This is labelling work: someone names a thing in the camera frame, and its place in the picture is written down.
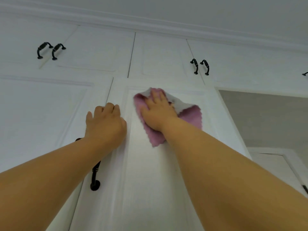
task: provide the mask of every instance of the door handle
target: door handle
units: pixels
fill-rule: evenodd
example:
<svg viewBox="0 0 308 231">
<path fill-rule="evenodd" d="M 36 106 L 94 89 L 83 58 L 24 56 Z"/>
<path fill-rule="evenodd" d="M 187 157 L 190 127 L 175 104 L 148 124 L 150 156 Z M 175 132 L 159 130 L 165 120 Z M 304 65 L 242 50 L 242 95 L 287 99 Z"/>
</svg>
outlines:
<svg viewBox="0 0 308 231">
<path fill-rule="evenodd" d="M 194 74 L 198 74 L 198 62 L 197 62 L 197 60 L 196 59 L 192 59 L 192 61 L 190 62 L 191 64 L 193 64 L 193 63 L 195 63 L 195 66 L 196 66 L 196 71 L 194 72 Z"/>
<path fill-rule="evenodd" d="M 204 65 L 206 66 L 206 68 L 208 69 L 208 71 L 205 73 L 205 75 L 209 75 L 209 72 L 210 72 L 210 66 L 208 64 L 208 62 L 206 60 L 203 60 L 202 62 L 200 62 L 201 65 Z"/>
<path fill-rule="evenodd" d="M 54 47 L 54 49 L 52 50 L 52 60 L 53 61 L 55 61 L 55 60 L 57 60 L 57 58 L 55 57 L 55 52 L 60 48 L 62 46 L 62 50 L 65 50 L 66 49 L 66 47 L 64 47 L 63 46 L 63 44 L 57 44 L 55 47 Z"/>
<path fill-rule="evenodd" d="M 92 168 L 92 179 L 91 179 L 91 184 L 90 184 L 90 189 L 95 191 L 98 190 L 98 188 L 100 187 L 100 181 L 96 180 L 96 173 L 98 171 L 99 168 L 99 164 L 100 162 L 98 162 L 93 168 Z"/>
<path fill-rule="evenodd" d="M 42 58 L 43 58 L 43 57 L 39 54 L 39 52 L 40 52 L 42 49 L 44 49 L 47 45 L 49 45 L 49 48 L 50 48 L 50 49 L 53 48 L 53 46 L 52 46 L 50 43 L 48 43 L 48 42 L 42 43 L 42 44 L 38 47 L 38 50 L 37 50 L 38 59 L 42 59 Z"/>
</svg>

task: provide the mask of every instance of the person's left hand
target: person's left hand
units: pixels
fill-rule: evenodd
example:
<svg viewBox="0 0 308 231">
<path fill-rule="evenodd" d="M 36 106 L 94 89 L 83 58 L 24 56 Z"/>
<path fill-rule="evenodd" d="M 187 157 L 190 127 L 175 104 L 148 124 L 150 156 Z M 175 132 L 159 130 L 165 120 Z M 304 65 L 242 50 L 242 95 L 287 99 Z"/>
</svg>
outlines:
<svg viewBox="0 0 308 231">
<path fill-rule="evenodd" d="M 112 151 L 120 146 L 126 136 L 126 121 L 121 117 L 120 107 L 107 103 L 87 113 L 87 129 L 84 138 L 102 144 L 102 150 Z"/>
</svg>

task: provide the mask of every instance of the hand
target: hand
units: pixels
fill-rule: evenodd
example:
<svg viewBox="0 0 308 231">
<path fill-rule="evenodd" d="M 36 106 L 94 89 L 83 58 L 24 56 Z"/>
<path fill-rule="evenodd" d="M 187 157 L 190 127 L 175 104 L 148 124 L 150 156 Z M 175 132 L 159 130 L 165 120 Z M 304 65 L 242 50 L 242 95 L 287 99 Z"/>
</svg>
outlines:
<svg viewBox="0 0 308 231">
<path fill-rule="evenodd" d="M 104 150 L 116 149 L 126 136 L 126 121 L 121 117 L 120 107 L 107 103 L 105 107 L 97 106 L 92 113 L 87 113 L 85 138 L 102 143 Z"/>
<path fill-rule="evenodd" d="M 145 121 L 145 123 L 156 131 L 162 131 L 165 123 L 170 118 L 177 118 L 177 114 L 169 102 L 167 101 L 166 97 L 164 96 L 163 92 L 152 92 L 152 96 L 154 101 L 151 99 L 145 99 L 145 103 L 148 106 L 141 107 L 141 115 Z"/>
</svg>

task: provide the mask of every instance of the pink and gray cloth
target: pink and gray cloth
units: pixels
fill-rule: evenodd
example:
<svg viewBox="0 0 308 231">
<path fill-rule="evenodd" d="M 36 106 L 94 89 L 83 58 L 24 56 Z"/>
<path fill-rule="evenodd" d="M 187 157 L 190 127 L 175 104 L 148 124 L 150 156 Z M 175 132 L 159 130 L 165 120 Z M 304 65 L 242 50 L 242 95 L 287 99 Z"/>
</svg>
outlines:
<svg viewBox="0 0 308 231">
<path fill-rule="evenodd" d="M 149 88 L 148 90 L 138 93 L 134 96 L 134 104 L 136 107 L 137 115 L 139 116 L 143 124 L 144 130 L 147 133 L 150 143 L 152 144 L 153 147 L 156 147 L 164 143 L 166 139 L 161 132 L 150 128 L 145 123 L 141 115 L 141 107 L 142 106 L 147 107 L 144 101 L 144 98 L 150 98 L 153 100 L 151 91 L 155 91 L 155 92 L 162 91 L 164 95 L 166 96 L 168 102 L 173 103 L 174 110 L 177 113 L 179 118 L 183 119 L 184 121 L 187 121 L 188 123 L 202 130 L 202 114 L 201 114 L 201 110 L 198 105 L 184 103 L 180 99 L 170 95 L 169 93 L 166 93 L 161 88 Z"/>
</svg>

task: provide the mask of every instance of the drawer pull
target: drawer pull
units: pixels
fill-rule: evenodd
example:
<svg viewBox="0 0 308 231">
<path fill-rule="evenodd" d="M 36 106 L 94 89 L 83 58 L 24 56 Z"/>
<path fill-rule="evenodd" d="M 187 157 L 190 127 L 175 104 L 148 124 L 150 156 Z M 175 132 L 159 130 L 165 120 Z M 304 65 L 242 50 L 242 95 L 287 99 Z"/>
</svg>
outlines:
<svg viewBox="0 0 308 231">
<path fill-rule="evenodd" d="M 60 48 L 60 46 L 62 46 L 62 50 L 65 50 L 66 47 L 63 46 L 63 44 L 57 44 L 54 49 L 52 50 L 52 60 L 55 61 L 57 60 L 57 58 L 55 57 L 55 52 Z"/>
<path fill-rule="evenodd" d="M 193 63 L 195 63 L 195 66 L 196 66 L 196 71 L 194 72 L 194 74 L 198 74 L 198 62 L 197 62 L 197 60 L 196 59 L 192 59 L 192 61 L 190 62 L 191 64 L 193 64 Z"/>
<path fill-rule="evenodd" d="M 209 72 L 210 72 L 210 66 L 208 64 L 208 62 L 206 60 L 203 60 L 202 62 L 200 62 L 201 65 L 204 65 L 206 66 L 206 68 L 208 69 L 208 71 L 205 73 L 205 75 L 209 75 Z"/>
<path fill-rule="evenodd" d="M 92 179 L 91 179 L 91 184 L 90 184 L 90 189 L 95 191 L 98 190 L 100 187 L 100 181 L 96 180 L 96 173 L 98 171 L 100 162 L 98 162 L 93 168 L 92 168 Z"/>
<path fill-rule="evenodd" d="M 42 44 L 38 47 L 38 50 L 37 50 L 38 59 L 42 59 L 42 58 L 43 58 L 43 57 L 39 54 L 39 52 L 40 52 L 42 49 L 44 49 L 47 45 L 49 45 L 49 48 L 50 48 L 50 49 L 53 48 L 53 46 L 52 46 L 50 43 L 48 43 L 48 42 L 42 43 Z"/>
</svg>

